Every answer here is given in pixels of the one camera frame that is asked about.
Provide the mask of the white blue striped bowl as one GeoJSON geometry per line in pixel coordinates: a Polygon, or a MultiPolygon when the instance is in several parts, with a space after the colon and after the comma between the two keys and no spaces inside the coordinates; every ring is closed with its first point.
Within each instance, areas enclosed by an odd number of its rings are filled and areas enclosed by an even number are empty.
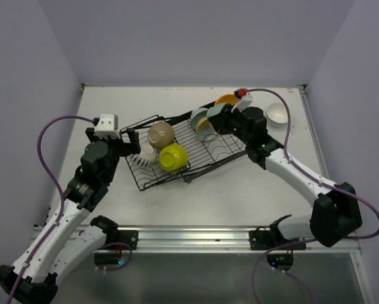
{"type": "Polygon", "coordinates": [[[148,142],[141,142],[140,148],[140,153],[131,155],[129,161],[140,168],[152,167],[157,159],[155,148],[148,142]]]}

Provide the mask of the lime yellow bowl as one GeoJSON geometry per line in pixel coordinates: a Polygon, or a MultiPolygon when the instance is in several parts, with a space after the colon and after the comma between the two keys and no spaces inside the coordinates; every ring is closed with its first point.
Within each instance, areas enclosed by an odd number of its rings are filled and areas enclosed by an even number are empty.
{"type": "Polygon", "coordinates": [[[187,165],[188,154],[181,145],[170,144],[161,150],[158,160],[164,171],[175,172],[187,165]]]}

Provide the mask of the white ribbed bowl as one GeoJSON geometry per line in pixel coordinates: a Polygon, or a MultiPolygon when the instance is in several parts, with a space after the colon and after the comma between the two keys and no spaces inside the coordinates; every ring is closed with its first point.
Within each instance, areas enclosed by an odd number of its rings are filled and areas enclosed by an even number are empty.
{"type": "Polygon", "coordinates": [[[286,127],[288,115],[283,103],[272,103],[266,108],[266,117],[273,127],[286,127]]]}

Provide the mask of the light green bowl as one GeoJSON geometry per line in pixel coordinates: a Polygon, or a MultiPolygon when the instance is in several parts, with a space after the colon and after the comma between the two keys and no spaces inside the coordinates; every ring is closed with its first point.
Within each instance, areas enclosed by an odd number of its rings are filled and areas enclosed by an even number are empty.
{"type": "Polygon", "coordinates": [[[222,115],[221,111],[225,104],[219,104],[217,106],[213,106],[208,109],[207,112],[207,119],[209,122],[221,122],[222,121],[222,115]]]}

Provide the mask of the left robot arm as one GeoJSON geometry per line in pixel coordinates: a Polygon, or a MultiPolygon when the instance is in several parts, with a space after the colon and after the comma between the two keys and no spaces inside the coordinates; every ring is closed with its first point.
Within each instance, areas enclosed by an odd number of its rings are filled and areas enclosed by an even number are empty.
{"type": "Polygon", "coordinates": [[[129,142],[111,130],[101,135],[86,129],[90,143],[80,158],[74,178],[61,192],[60,204],[40,234],[20,258],[0,266],[0,286],[9,300],[20,303],[51,303],[60,282],[93,251],[126,249],[118,225],[102,215],[72,242],[70,236],[97,207],[108,192],[119,160],[141,151],[138,133],[128,129],[129,142]]]}

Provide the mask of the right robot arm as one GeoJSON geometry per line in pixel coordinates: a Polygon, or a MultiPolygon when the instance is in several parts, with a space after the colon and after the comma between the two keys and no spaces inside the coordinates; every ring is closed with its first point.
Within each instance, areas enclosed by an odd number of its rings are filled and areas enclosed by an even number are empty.
{"type": "Polygon", "coordinates": [[[281,249],[291,240],[314,238],[331,247],[362,226],[355,189],[346,182],[336,185],[286,155],[284,145],[269,135],[260,108],[249,106],[240,111],[224,104],[207,119],[218,134],[239,139],[253,163],[277,175],[311,206],[308,215],[285,215],[269,226],[272,246],[281,249]]]}

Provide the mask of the orange yellow bowl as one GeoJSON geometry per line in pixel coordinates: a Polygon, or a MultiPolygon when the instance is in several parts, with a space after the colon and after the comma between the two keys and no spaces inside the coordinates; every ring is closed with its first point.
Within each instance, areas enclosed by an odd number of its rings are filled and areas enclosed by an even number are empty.
{"type": "Polygon", "coordinates": [[[216,99],[214,105],[228,103],[230,105],[235,105],[238,102],[237,97],[234,94],[225,94],[216,99]]]}

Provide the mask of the pale teal checked bowl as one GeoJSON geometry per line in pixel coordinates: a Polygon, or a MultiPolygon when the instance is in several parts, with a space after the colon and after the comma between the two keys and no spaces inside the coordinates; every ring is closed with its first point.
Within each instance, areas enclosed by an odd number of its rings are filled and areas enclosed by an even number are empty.
{"type": "Polygon", "coordinates": [[[197,108],[191,112],[189,123],[192,129],[196,129],[198,122],[207,116],[207,112],[208,109],[204,107],[197,108]]]}

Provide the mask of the yellow sun pattern bowl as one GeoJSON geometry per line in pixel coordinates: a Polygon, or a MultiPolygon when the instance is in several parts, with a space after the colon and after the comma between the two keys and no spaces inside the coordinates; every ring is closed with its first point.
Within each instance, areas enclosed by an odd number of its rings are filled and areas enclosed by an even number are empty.
{"type": "Polygon", "coordinates": [[[200,119],[196,125],[195,133],[197,138],[202,142],[211,141],[217,136],[217,132],[214,130],[207,117],[200,119]]]}

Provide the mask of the beige bowl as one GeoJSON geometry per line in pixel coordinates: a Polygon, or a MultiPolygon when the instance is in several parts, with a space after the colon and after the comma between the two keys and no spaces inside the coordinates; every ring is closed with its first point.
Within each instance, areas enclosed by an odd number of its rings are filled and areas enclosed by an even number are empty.
{"type": "Polygon", "coordinates": [[[167,122],[152,125],[148,131],[148,142],[157,150],[162,150],[174,142],[174,129],[167,122]]]}

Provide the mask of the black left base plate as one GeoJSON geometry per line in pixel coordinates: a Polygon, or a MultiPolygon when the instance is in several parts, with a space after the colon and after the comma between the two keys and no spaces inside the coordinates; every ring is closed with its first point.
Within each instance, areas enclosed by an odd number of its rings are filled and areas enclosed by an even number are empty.
{"type": "Polygon", "coordinates": [[[136,250],[139,232],[137,230],[118,230],[113,240],[117,243],[125,243],[129,245],[132,250],[136,250]]]}

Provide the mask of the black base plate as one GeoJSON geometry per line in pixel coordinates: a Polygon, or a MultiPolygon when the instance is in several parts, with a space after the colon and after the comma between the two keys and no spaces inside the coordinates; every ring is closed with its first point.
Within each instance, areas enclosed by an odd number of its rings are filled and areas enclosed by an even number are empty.
{"type": "Polygon", "coordinates": [[[113,240],[117,243],[125,243],[129,245],[132,250],[136,250],[139,232],[137,230],[118,230],[113,240]]]}
{"type": "Polygon", "coordinates": [[[280,233],[271,231],[268,226],[260,226],[248,232],[251,250],[269,250],[271,248],[298,242],[298,239],[287,240],[280,233]]]}

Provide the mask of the aluminium mounting rail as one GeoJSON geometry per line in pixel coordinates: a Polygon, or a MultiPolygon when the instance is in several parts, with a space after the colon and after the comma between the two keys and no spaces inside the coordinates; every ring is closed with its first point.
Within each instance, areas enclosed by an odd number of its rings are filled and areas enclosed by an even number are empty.
{"type": "MultiPolygon", "coordinates": [[[[247,226],[149,226],[120,225],[119,231],[134,231],[135,253],[263,253],[247,226]]],[[[358,241],[342,240],[331,248],[318,242],[277,250],[273,253],[361,253],[358,241]]]]}

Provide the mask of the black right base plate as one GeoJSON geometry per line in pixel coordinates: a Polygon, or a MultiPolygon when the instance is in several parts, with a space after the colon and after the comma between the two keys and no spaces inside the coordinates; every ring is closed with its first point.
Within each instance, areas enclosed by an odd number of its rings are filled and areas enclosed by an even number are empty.
{"type": "Polygon", "coordinates": [[[251,250],[269,250],[271,248],[298,242],[298,239],[287,240],[280,233],[271,231],[268,226],[260,226],[248,232],[251,250]]]}

